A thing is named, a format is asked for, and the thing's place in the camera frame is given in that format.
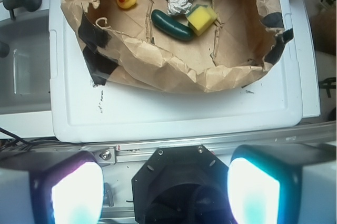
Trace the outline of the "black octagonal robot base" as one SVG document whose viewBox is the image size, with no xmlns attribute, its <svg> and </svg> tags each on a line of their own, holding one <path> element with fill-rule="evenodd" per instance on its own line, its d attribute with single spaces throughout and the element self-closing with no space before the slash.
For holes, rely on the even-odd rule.
<svg viewBox="0 0 337 224">
<path fill-rule="evenodd" d="M 234 223 L 228 166 L 203 145 L 159 148 L 132 178 L 137 223 Z"/>
</svg>

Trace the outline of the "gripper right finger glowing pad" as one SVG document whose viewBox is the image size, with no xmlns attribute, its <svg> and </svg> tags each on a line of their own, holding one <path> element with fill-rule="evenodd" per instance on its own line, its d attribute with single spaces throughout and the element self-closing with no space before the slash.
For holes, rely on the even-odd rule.
<svg viewBox="0 0 337 224">
<path fill-rule="evenodd" d="M 336 223 L 336 146 L 241 145 L 227 194 L 237 223 Z"/>
</svg>

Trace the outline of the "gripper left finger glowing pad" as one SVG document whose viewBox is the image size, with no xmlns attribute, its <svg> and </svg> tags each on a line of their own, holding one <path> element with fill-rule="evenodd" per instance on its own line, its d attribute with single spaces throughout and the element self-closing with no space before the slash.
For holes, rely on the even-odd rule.
<svg viewBox="0 0 337 224">
<path fill-rule="evenodd" d="M 103 198 L 90 152 L 1 153 L 1 223 L 98 223 Z"/>
</svg>

